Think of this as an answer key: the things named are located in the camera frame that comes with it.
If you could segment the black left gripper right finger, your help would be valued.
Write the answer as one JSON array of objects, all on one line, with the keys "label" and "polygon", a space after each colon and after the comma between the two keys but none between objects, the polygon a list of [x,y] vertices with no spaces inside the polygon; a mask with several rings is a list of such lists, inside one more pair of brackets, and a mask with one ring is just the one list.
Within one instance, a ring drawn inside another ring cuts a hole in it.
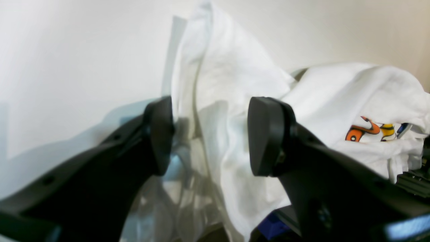
[{"label": "black left gripper right finger", "polygon": [[252,173],[278,178],[304,241],[429,241],[429,205],[327,147],[288,104],[252,97],[248,140]]}]

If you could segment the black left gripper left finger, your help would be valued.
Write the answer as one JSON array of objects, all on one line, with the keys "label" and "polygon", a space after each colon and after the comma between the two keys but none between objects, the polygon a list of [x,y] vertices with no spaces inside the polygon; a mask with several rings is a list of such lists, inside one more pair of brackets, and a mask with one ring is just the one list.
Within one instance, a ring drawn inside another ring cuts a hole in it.
[{"label": "black left gripper left finger", "polygon": [[150,102],[96,147],[1,200],[1,235],[17,242],[118,242],[133,200],[166,173],[172,98]]}]

